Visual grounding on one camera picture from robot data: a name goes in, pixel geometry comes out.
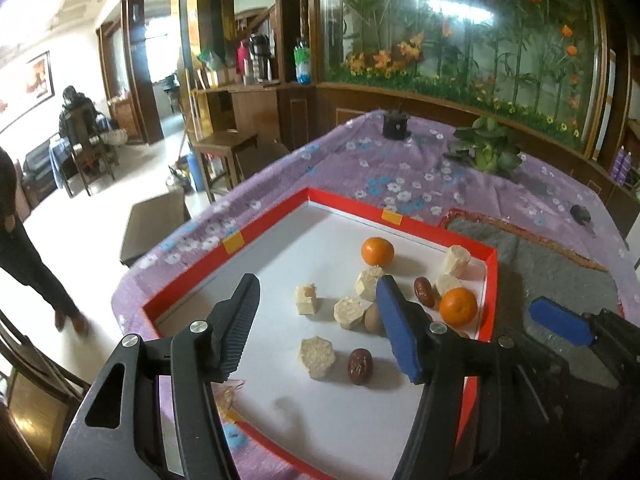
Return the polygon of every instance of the purple bottle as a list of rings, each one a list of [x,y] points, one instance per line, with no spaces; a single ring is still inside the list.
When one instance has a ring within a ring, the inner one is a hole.
[[[616,177],[616,184],[619,186],[623,186],[626,180],[626,176],[629,174],[629,170],[631,170],[631,152],[628,152],[625,155],[625,158],[622,161],[622,166],[620,167],[620,172]]]
[[[622,161],[625,160],[625,147],[620,146],[618,153],[616,154],[616,159],[613,161],[613,166],[609,171],[609,176],[615,180],[620,172],[620,168],[622,168]]]

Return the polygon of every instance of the red tray border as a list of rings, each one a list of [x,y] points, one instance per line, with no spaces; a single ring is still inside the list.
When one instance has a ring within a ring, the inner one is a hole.
[[[352,200],[351,198],[346,198],[315,188],[302,189],[284,199],[282,202],[276,204],[274,207],[255,218],[242,230],[235,232],[225,240],[222,240],[220,245],[214,248],[211,252],[204,254],[199,261],[158,291],[158,293],[143,306],[143,312],[150,321],[150,325],[153,327],[155,334],[158,337],[162,337],[154,323],[159,316],[164,314],[164,312],[173,304],[177,303],[184,294],[201,283],[215,269],[231,259],[235,252],[254,241],[265,231],[276,225],[277,222],[282,220],[286,215],[293,212],[305,202],[315,202],[320,205],[338,209],[377,224],[392,227],[393,229],[419,238],[424,238],[444,247],[452,245],[462,245],[466,247],[473,257],[484,261],[487,266],[486,290],[484,292],[482,320],[478,331],[478,339],[484,341],[489,341],[491,339],[494,329],[495,303],[497,299],[498,285],[498,257],[494,248],[481,244],[471,238],[466,238],[457,233],[444,230],[440,227],[431,226],[407,216],[391,213],[375,206]],[[458,439],[460,439],[462,431],[469,420],[477,392],[477,378],[467,378],[462,397],[462,410],[460,412],[460,423],[458,425]],[[289,463],[300,473],[319,480],[333,479],[333,477],[311,467],[309,464],[306,464],[299,458],[296,458],[288,451],[277,446],[276,443],[265,437],[247,422],[238,421],[236,424],[238,424],[239,427],[260,446],[265,447],[274,455]]]

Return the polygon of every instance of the blue cylinder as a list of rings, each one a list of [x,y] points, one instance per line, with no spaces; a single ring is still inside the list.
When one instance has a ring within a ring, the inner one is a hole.
[[[197,156],[199,156],[197,153],[188,153],[187,164],[189,165],[189,172],[193,175],[193,183],[196,185],[196,191],[204,191],[204,175],[200,171]]]

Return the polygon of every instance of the framed picture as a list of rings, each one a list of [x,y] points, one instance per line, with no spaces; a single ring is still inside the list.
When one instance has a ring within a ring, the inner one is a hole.
[[[0,133],[54,95],[48,50],[25,64],[9,65],[0,74]]]

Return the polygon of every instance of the hand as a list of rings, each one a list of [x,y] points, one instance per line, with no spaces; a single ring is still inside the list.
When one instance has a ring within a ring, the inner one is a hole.
[[[12,232],[15,228],[15,216],[9,215],[4,219],[4,228],[8,233]]]

